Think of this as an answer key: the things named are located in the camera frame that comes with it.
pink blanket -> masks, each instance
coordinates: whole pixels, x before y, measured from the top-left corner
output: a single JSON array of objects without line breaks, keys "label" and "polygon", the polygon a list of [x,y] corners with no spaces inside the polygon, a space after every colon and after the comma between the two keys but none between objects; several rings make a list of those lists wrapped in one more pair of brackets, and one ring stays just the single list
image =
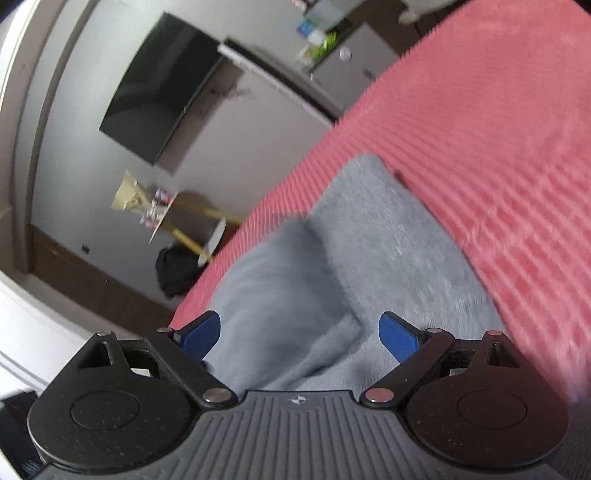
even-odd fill
[{"label": "pink blanket", "polygon": [[457,11],[255,208],[172,327],[202,313],[234,260],[286,214],[308,212],[362,152],[380,155],[460,245],[536,367],[570,400],[589,395],[591,16],[573,0]]}]

screw head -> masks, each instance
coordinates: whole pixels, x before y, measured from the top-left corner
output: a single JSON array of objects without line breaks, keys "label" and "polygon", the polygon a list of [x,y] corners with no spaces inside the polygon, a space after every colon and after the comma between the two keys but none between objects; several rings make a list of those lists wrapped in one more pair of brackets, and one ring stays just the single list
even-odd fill
[{"label": "screw head", "polygon": [[232,392],[227,388],[211,388],[203,394],[203,399],[208,403],[223,403],[232,398]]},{"label": "screw head", "polygon": [[365,392],[365,398],[371,403],[386,403],[394,399],[394,392],[387,388],[370,388]]}]

logo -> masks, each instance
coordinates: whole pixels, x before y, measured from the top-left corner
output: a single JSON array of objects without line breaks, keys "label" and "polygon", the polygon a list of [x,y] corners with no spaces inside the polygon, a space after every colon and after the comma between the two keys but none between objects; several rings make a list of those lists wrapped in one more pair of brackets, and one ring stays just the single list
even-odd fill
[{"label": "logo", "polygon": [[294,405],[302,405],[304,403],[306,403],[308,399],[303,397],[302,395],[298,395],[297,397],[294,398],[290,398],[290,402],[292,402]]}]

wall-mounted tv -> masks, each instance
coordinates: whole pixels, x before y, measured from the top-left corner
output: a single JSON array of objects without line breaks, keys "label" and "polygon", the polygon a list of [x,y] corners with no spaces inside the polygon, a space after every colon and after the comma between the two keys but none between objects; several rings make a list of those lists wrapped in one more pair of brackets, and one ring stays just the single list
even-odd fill
[{"label": "wall-mounted tv", "polygon": [[183,115],[222,56],[218,42],[164,14],[121,80],[100,130],[140,158],[156,163]]}]

blue gripper pad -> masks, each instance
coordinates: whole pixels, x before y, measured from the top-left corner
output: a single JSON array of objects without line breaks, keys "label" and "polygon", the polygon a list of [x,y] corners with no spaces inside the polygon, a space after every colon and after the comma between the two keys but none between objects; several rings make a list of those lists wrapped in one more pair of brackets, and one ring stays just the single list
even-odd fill
[{"label": "blue gripper pad", "polygon": [[399,362],[404,362],[422,345],[424,333],[392,312],[379,319],[379,340]]}]

